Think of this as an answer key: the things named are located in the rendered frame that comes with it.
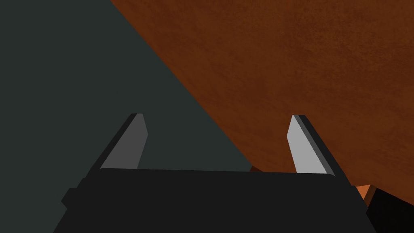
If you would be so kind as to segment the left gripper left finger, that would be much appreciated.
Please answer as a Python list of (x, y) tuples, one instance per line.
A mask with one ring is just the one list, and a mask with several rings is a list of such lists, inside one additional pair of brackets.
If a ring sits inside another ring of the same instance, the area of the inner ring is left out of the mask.
[(131, 114), (93, 164), (93, 169), (136, 169), (147, 137), (143, 114)]

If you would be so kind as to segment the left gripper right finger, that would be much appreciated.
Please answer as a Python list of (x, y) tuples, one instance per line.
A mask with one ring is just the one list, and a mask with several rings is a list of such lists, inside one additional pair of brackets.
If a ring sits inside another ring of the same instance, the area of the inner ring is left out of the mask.
[(292, 115), (287, 140), (297, 173), (337, 175), (337, 163), (305, 115)]

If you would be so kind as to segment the brown wooden table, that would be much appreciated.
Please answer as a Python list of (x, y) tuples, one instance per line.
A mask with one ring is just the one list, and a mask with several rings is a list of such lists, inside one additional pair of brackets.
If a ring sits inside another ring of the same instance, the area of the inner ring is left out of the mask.
[(414, 0), (111, 0), (236, 147), (292, 172), (304, 114), (355, 186), (414, 204)]

